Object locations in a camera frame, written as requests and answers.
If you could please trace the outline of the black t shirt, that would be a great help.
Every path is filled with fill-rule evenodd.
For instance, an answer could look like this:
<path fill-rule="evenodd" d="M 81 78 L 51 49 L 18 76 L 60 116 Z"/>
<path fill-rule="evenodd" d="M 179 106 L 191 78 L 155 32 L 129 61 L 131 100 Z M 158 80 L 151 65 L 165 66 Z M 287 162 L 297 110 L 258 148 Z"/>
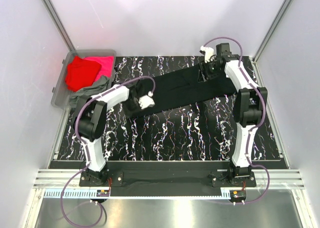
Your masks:
<path fill-rule="evenodd" d="M 153 86 L 155 90 L 152 98 L 155 106 L 142 110 L 136 117 L 157 114 L 216 97 L 230 96 L 237 92 L 231 79 L 224 73 L 215 79 L 199 82 L 199 66 L 195 65 L 156 76 L 154 81 L 139 80 L 130 86 L 129 96 L 138 99 L 147 95 Z"/>

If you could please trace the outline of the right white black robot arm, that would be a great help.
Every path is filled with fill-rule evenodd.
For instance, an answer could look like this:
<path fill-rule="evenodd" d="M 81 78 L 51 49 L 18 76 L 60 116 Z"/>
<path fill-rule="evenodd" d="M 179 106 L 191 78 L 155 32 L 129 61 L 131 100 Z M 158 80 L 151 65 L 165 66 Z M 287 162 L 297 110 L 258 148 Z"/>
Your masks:
<path fill-rule="evenodd" d="M 266 118 L 268 90 L 260 87 L 247 73 L 242 56 L 232 54 L 228 43 L 220 43 L 216 49 L 200 47 L 204 55 L 201 71 L 206 80 L 218 72 L 230 79 L 237 91 L 233 106 L 233 119 L 236 122 L 236 142 L 225 179 L 232 186 L 242 186 L 251 180 L 252 150 L 258 128 Z"/>

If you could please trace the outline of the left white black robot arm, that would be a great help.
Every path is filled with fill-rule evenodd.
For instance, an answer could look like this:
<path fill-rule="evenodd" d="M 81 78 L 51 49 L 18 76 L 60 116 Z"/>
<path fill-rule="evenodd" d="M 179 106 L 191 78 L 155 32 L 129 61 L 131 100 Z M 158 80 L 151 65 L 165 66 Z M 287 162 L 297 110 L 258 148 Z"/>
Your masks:
<path fill-rule="evenodd" d="M 155 87 L 138 93 L 135 80 L 116 84 L 110 89 L 95 95 L 80 96 L 73 119 L 76 137 L 81 141 L 85 154 L 85 168 L 81 170 L 81 179 L 97 186 L 111 181 L 108 166 L 102 151 L 107 112 L 114 106 L 129 103 L 129 111 L 143 111 L 155 105 L 153 100 Z"/>

